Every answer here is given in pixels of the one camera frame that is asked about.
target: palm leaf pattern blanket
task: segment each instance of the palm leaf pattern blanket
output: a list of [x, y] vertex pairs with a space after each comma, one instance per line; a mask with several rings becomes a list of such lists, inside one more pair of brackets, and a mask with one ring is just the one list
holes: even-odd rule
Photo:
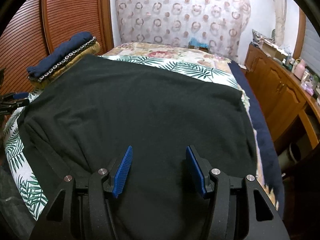
[[[244, 107], [249, 114], [249, 98], [246, 96], [244, 90], [237, 84], [236, 79], [230, 73], [227, 73], [220, 69], [215, 69], [212, 67], [207, 67], [204, 65], [182, 62], [179, 60], [171, 58], [158, 58], [158, 57], [147, 57], [147, 56], [101, 56], [109, 60], [115, 61], [126, 61], [137, 64], [148, 65], [151, 67], [162, 68], [168, 71], [177, 72], [192, 78], [204, 82], [213, 82], [221, 85], [226, 85], [234, 89], [242, 91], [242, 102]], [[41, 90], [35, 90], [29, 94], [28, 99], [30, 102], [35, 100], [40, 94]], [[35, 220], [39, 218], [41, 211], [47, 204], [48, 200], [44, 195], [41, 186], [38, 183], [37, 178], [34, 176], [30, 165], [28, 164], [25, 156], [23, 155], [23, 143], [19, 136], [19, 130], [17, 125], [17, 119], [23, 111], [24, 107], [18, 108], [13, 112], [9, 118], [5, 128], [4, 128], [4, 146], [5, 153], [11, 169], [11, 173], [17, 185], [17, 188], [23, 198], [27, 208], [34, 217]], [[257, 148], [257, 173], [256, 177], [260, 184], [264, 187], [263, 181], [263, 172], [262, 172], [262, 163], [260, 158], [260, 152], [258, 144], [256, 141]], [[273, 204], [276, 206], [276, 200], [272, 192], [268, 191], [268, 188], [265, 187], [265, 190], [269, 194], [270, 199], [273, 201]]]

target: patterned curtain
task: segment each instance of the patterned curtain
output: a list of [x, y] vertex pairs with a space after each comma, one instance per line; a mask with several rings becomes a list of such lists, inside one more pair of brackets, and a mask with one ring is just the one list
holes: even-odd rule
[[276, 13], [276, 45], [281, 46], [284, 42], [284, 26], [287, 17], [287, 0], [273, 0], [275, 3]]
[[249, 0], [116, 0], [122, 43], [188, 47], [191, 38], [210, 53], [237, 58], [241, 32], [251, 15]]

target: box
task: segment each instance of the box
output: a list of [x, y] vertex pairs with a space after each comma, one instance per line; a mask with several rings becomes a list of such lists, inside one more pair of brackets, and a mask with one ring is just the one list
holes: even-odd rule
[[201, 50], [201, 51], [203, 51], [203, 52], [209, 53], [208, 48], [204, 48], [204, 47], [200, 47], [200, 46], [189, 45], [188, 49], [199, 49], [199, 50]]
[[281, 62], [288, 56], [285, 52], [281, 52], [279, 48], [269, 42], [264, 41], [261, 50], [267, 55], [270, 56], [271, 58], [277, 58]]

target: blue gripper pad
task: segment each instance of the blue gripper pad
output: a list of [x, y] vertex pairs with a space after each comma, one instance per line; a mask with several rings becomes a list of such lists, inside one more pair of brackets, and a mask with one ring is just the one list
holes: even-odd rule
[[13, 99], [18, 100], [18, 99], [28, 98], [28, 95], [29, 95], [28, 92], [17, 93], [15, 95], [13, 95]]
[[132, 147], [129, 146], [125, 152], [119, 168], [114, 176], [114, 187], [112, 190], [113, 197], [117, 198], [122, 193], [127, 175], [132, 163], [133, 151]]
[[186, 149], [186, 163], [197, 192], [204, 199], [209, 198], [213, 192], [209, 174], [211, 167], [204, 163], [193, 145]]

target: wooden wardrobe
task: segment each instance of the wooden wardrobe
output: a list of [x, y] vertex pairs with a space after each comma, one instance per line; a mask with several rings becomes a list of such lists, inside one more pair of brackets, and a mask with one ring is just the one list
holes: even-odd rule
[[99, 55], [113, 48], [110, 0], [27, 0], [0, 37], [0, 93], [31, 91], [26, 67], [80, 31], [97, 37]]

